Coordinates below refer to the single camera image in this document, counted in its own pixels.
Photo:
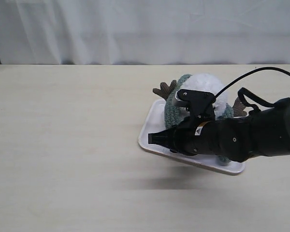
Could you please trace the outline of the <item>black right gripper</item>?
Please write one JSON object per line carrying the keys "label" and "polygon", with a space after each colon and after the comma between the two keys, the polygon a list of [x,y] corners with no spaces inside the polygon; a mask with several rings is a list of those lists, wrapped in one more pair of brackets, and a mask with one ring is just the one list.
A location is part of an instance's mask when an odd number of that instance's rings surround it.
{"label": "black right gripper", "polygon": [[186,156],[216,155],[242,163],[254,157],[247,117],[220,120],[185,118],[177,126],[148,134],[148,143]]}

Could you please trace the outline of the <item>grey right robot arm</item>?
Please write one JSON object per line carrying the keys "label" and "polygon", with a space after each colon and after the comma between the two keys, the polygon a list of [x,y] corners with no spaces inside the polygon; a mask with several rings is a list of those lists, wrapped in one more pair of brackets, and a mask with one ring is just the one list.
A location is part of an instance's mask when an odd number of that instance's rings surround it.
{"label": "grey right robot arm", "polygon": [[290,155],[290,99],[243,117],[201,121],[187,116],[170,128],[149,133],[147,141],[189,157],[216,155],[239,163]]}

